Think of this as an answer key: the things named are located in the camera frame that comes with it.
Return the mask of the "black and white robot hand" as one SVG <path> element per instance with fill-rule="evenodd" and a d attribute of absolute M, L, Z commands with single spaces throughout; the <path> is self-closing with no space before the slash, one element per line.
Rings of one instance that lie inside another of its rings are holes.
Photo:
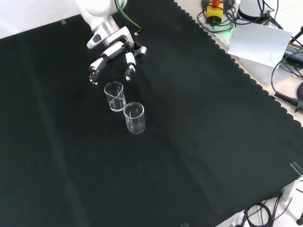
<path fill-rule="evenodd" d="M 127 63 L 124 79 L 125 81 L 131 81 L 136 72 L 136 58 L 140 58 L 147 53 L 147 47 L 134 41 L 127 27 L 109 34 L 105 29 L 100 28 L 88 41 L 87 47 L 93 49 L 98 45 L 102 45 L 104 50 L 100 57 L 89 67 L 89 80 L 95 85 L 98 83 L 98 76 L 105 65 L 123 53 Z"/>

